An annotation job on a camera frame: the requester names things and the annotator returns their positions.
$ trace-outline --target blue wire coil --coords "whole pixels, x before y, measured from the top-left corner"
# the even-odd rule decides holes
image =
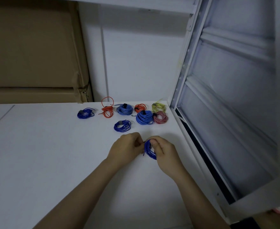
[[[144,143],[144,152],[150,157],[150,158],[153,158],[155,160],[157,160],[157,157],[156,157],[156,154],[151,150],[152,148],[152,144],[150,143],[150,140],[147,140],[145,143]]]
[[[129,104],[116,104],[115,106],[118,105],[119,107],[117,107],[117,113],[119,113],[122,116],[129,116],[134,111],[134,108]]]
[[[93,117],[94,116],[93,110],[95,110],[95,109],[94,108],[85,108],[84,110],[80,110],[77,114],[77,117],[79,119],[87,119],[89,117]]]
[[[151,125],[154,123],[153,113],[148,110],[138,112],[136,121],[141,125]]]
[[[130,130],[130,128],[131,128],[131,122],[128,120],[118,121],[117,123],[115,123],[115,126],[113,127],[113,129],[117,132],[126,132]]]

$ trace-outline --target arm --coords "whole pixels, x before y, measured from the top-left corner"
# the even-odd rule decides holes
[[[178,186],[194,228],[229,229],[230,227],[184,168],[175,146],[159,136],[153,136],[149,139],[151,139],[150,142],[155,150],[159,167]]]
[[[144,143],[139,133],[122,135],[112,145],[108,157],[61,200],[34,229],[83,228],[111,178],[143,151]]]

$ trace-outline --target person's left arm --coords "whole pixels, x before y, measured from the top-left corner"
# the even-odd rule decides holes
[[[83,228],[111,178],[143,151],[144,143],[138,132],[122,135],[112,145],[108,157],[61,200],[34,229]]]

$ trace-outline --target red object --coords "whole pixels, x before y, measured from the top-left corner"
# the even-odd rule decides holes
[[[136,113],[143,111],[146,109],[146,105],[145,104],[136,104],[135,106],[135,111]]]
[[[167,122],[167,120],[169,118],[167,117],[167,115],[163,111],[158,111],[158,112],[153,114],[153,119],[154,119],[154,122],[156,122],[157,124],[164,124],[164,123]]]
[[[102,103],[102,106],[103,106],[103,108],[102,108],[102,113],[100,113],[100,114],[103,114],[106,118],[111,118],[112,116],[113,116],[113,105],[115,104],[115,102],[113,101],[113,99],[112,99],[112,105],[110,105],[110,106],[104,106],[104,104],[103,104],[103,100],[105,100],[106,98],[110,98],[110,99],[112,99],[110,96],[107,96],[107,97],[105,97],[104,99],[102,99],[102,101],[101,101],[101,103]]]

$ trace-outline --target cable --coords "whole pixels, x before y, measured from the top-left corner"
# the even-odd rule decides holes
[[[103,114],[106,118],[111,118],[113,116],[113,105],[114,105],[115,102],[112,99],[112,105],[104,106],[103,105],[103,100],[105,100],[106,98],[112,99],[110,96],[107,96],[104,99],[102,99],[101,103],[102,103],[102,106],[103,106],[103,108],[102,108],[103,112],[100,113],[99,115]]]
[[[148,110],[140,111],[136,115],[136,121],[141,125],[151,125],[154,123],[153,113]]]
[[[113,129],[117,132],[126,132],[130,130],[130,128],[131,128],[131,122],[128,120],[118,121],[117,123],[115,123],[115,126],[113,127]]]
[[[145,104],[136,104],[135,105],[135,111],[136,113],[146,110],[146,105]]]
[[[165,110],[166,110],[166,105],[165,105],[165,104],[162,104],[162,103],[159,103],[160,100],[158,100],[156,103],[153,103],[153,104],[152,104],[153,112],[158,112],[158,111],[163,111],[163,112],[165,112]]]
[[[93,110],[95,110],[95,109],[94,108],[85,108],[84,110],[80,110],[77,113],[77,117],[79,119],[88,119],[89,117],[93,117],[94,116]]]
[[[155,123],[160,125],[166,123],[169,118],[163,111],[158,111],[156,113],[153,113],[153,119]]]
[[[153,158],[155,160],[157,160],[157,157],[156,157],[156,154],[151,150],[152,148],[152,144],[149,142],[150,140],[147,140],[145,143],[144,143],[144,152],[150,157],[150,158]]]
[[[133,107],[129,104],[116,104],[115,106],[118,105],[119,107],[117,107],[117,112],[122,116],[129,116],[134,111]]]

